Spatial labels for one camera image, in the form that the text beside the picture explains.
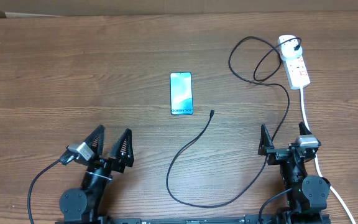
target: white power strip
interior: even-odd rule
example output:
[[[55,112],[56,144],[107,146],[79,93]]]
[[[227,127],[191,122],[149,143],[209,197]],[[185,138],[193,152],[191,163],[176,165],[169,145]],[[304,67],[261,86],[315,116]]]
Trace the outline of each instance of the white power strip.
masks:
[[[277,42],[278,44],[281,44],[282,42],[294,37],[295,37],[294,35],[282,35],[278,38]],[[306,127],[310,130],[308,120],[306,118],[305,102],[303,99],[304,96],[303,87],[310,84],[310,79],[309,79],[308,71],[306,69],[305,62],[303,61],[303,57],[302,57],[303,50],[301,47],[299,50],[294,49],[294,46],[298,44],[298,41],[296,39],[295,41],[291,40],[287,42],[290,44],[287,43],[282,44],[280,46],[280,56],[284,62],[285,73],[287,74],[291,89],[300,90],[302,117]],[[316,158],[314,159],[314,163],[316,164],[316,170],[318,175],[320,177],[323,177],[318,164],[317,154],[316,154]],[[342,200],[341,196],[339,196],[339,194],[336,192],[336,190],[332,185],[330,189],[334,193],[334,195],[338,198],[341,205],[343,206],[345,212],[347,213],[347,215],[351,220],[351,223],[356,224],[356,221],[354,220],[352,213],[346,206],[345,202]]]

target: white power cord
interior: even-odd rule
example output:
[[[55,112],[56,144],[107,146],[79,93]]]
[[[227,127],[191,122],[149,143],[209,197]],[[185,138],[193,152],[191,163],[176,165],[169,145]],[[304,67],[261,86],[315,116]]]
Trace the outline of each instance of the white power cord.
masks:
[[[305,102],[303,99],[303,87],[301,87],[300,89],[300,93],[301,93],[301,110],[302,110],[302,117],[303,117],[303,122],[305,123],[305,126],[309,129],[309,124],[308,124],[308,120],[306,118],[306,111],[305,111]],[[316,170],[317,170],[317,174],[320,177],[323,177],[321,171],[320,171],[320,166],[318,164],[318,158],[317,158],[317,153],[316,153],[316,157],[314,159],[314,163],[316,164]],[[339,196],[338,192],[336,192],[336,190],[334,189],[334,187],[331,185],[331,187],[329,188],[331,189],[331,191],[334,193],[334,195],[338,198],[339,202],[341,203],[341,205],[343,206],[343,208],[345,209],[347,215],[349,216],[349,218],[351,219],[352,224],[356,224],[356,221],[354,220],[351,211],[349,211],[349,209],[347,208],[345,202],[342,200],[341,196]]]

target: wooden table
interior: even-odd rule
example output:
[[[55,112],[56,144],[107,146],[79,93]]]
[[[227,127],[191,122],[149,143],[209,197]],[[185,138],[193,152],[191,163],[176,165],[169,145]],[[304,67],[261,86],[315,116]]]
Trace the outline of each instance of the wooden table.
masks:
[[[31,180],[99,124],[106,127],[105,146],[125,128],[134,135],[134,167],[114,174],[103,202],[112,216],[257,213],[283,190],[278,166],[267,167],[234,203],[215,209],[174,202],[165,176],[173,156],[202,130],[214,109],[204,136],[173,167],[173,193],[209,205],[233,198],[254,178],[264,160],[257,155],[260,125],[272,133],[287,98],[279,88],[240,81],[227,59],[247,35],[275,43],[282,34],[303,39],[311,77],[306,109],[311,130],[323,143],[321,170],[358,221],[358,12],[302,12],[0,19],[0,223],[28,223]],[[234,69],[251,78],[268,50],[260,42],[244,43],[234,54]],[[272,54],[259,77],[276,66]],[[169,73],[174,71],[193,73],[192,116],[170,114]],[[268,82],[288,86],[284,69]],[[299,92],[289,91],[291,107],[277,147],[298,135]],[[306,168],[316,174],[313,162]],[[41,176],[32,194],[36,223],[63,218],[60,195],[79,187],[84,171],[72,163]],[[284,205],[282,198],[265,213]],[[324,213],[333,223],[349,223],[332,193]]]

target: phone screen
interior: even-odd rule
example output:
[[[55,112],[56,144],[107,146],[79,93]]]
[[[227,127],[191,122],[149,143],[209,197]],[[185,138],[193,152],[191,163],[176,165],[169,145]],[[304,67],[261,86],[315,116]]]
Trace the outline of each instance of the phone screen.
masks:
[[[193,114],[193,93],[191,89],[191,73],[171,73],[171,114]]]

